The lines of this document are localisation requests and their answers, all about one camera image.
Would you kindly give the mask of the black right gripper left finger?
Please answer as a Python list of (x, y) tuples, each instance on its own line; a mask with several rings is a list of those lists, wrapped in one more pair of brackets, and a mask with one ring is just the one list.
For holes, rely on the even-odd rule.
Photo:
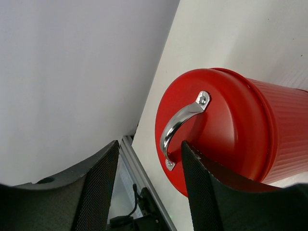
[(119, 143), (37, 183), (0, 186), (2, 231), (103, 231), (114, 188)]

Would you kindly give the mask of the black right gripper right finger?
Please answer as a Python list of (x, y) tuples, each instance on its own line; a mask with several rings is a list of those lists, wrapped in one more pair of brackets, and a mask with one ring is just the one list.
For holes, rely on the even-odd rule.
[(182, 167), (195, 231), (306, 231), (308, 185), (279, 188), (222, 166), (187, 141)]

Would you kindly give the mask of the red round lid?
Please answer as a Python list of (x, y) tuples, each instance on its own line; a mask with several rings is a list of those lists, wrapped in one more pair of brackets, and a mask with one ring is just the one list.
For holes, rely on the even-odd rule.
[(252, 180), (261, 180), (270, 133), (252, 82), (223, 69), (196, 69), (176, 78), (159, 103), (155, 144), (164, 173), (187, 195), (181, 143)]

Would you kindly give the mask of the red cylindrical container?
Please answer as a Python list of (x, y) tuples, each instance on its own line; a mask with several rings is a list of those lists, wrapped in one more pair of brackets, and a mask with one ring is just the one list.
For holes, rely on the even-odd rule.
[(308, 169), (308, 93), (250, 80), (266, 115), (269, 150), (259, 176), (273, 183)]

